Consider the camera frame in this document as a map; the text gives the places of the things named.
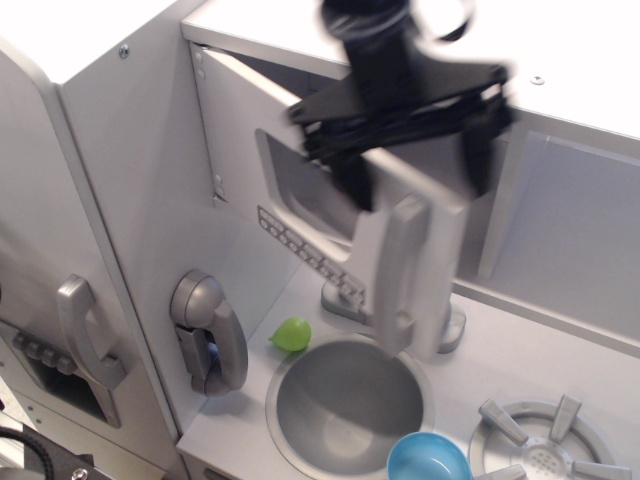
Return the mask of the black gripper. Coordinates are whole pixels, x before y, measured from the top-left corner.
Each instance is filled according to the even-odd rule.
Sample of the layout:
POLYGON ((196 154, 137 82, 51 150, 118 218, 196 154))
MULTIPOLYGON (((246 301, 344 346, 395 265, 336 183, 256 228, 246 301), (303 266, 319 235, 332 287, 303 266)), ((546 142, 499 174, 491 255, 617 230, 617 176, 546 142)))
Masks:
POLYGON ((505 66, 438 60, 407 31, 349 39, 342 80, 288 110, 313 159, 364 211, 373 210, 367 150, 450 135, 461 138, 466 179, 475 197, 493 187, 494 141, 511 125, 505 66))

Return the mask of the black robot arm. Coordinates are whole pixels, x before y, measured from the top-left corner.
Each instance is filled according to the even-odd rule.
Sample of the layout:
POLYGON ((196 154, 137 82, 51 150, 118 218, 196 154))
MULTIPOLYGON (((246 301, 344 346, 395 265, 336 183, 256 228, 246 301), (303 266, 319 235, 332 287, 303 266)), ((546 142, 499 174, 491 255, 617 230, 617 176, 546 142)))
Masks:
POLYGON ((356 207, 373 208, 365 152, 458 135, 473 192, 491 188, 493 141, 512 123, 502 64, 449 62, 421 52, 407 1, 325 1, 321 19, 350 73, 288 110, 307 157, 327 167, 356 207))

